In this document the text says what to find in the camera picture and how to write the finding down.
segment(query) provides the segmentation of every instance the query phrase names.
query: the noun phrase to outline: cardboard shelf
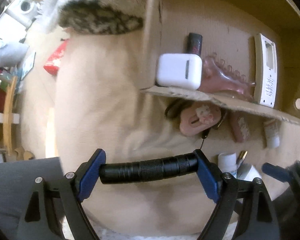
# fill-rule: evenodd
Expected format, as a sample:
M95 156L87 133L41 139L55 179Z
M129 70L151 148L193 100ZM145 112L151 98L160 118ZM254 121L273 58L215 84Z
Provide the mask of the cardboard shelf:
M275 109L225 97L177 88L157 88L157 60L162 53L183 53L189 32L203 36L202 58L217 53L249 80L255 80L254 35L276 43L278 85ZM300 124L300 12L291 0L148 0L144 30L144 62L140 88L150 93L212 101Z

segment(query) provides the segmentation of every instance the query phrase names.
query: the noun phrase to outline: pink container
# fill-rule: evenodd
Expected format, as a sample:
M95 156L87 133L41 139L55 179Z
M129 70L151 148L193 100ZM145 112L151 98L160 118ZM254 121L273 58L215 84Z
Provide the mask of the pink container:
M236 142L245 142L250 136L250 130L241 112L230 112L229 122Z
M196 135L221 119L220 107L210 102L194 102L180 114L180 131L185 136Z

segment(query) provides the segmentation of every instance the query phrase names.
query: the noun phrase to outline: fluffy fur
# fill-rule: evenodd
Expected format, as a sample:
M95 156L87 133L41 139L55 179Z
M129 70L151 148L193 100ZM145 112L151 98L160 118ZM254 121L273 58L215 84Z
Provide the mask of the fluffy fur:
M122 34L143 26L146 0L43 0L37 17L45 33L71 27L79 33Z

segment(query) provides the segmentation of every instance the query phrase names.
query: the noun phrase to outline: washing machine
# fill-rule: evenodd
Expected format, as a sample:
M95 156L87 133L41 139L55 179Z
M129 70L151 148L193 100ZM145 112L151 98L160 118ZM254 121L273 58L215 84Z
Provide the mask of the washing machine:
M35 16L38 14L37 11L38 7L35 2L15 0L9 5L6 13L28 29L35 20Z

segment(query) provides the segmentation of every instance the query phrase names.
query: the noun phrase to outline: wooden chair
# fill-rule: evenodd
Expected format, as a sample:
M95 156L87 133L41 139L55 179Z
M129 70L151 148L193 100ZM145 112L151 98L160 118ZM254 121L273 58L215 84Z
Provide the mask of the wooden chair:
M3 145L10 156L14 155L14 151L12 149L11 125L13 123L19 123L20 120L19 114L12 113L13 97L17 81L18 77L13 76L12 81L8 82L9 85L7 86L3 114L0 113L0 123L3 123Z

